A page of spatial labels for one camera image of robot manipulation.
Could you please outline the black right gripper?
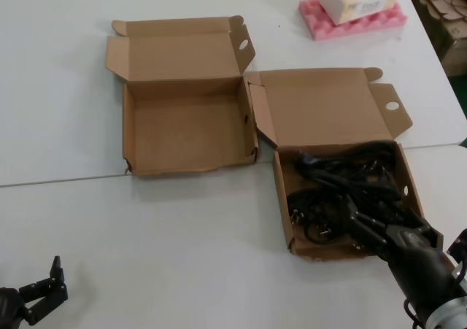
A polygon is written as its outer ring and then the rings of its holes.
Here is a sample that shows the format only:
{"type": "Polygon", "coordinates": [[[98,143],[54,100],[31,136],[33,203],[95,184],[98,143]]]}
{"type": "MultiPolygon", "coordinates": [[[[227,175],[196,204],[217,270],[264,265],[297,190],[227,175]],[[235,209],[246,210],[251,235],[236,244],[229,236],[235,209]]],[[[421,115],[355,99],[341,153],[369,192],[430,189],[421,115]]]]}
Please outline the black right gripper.
{"type": "Polygon", "coordinates": [[[384,223],[359,212],[349,196],[345,206],[347,232],[354,240],[371,251],[387,246],[385,259],[406,296],[404,306],[413,307],[416,321],[466,321],[466,231],[443,252],[443,235],[408,198],[401,202],[403,227],[386,229],[384,223]]]}

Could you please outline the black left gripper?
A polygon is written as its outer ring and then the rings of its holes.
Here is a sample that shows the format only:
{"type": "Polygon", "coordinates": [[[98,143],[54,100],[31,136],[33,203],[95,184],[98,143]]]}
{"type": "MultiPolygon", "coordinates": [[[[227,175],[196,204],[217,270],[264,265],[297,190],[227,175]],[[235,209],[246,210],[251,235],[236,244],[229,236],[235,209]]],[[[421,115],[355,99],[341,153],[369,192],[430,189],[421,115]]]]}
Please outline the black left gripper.
{"type": "Polygon", "coordinates": [[[50,276],[19,288],[1,288],[1,329],[18,329],[22,320],[36,325],[68,300],[61,258],[55,256],[50,276]]]}

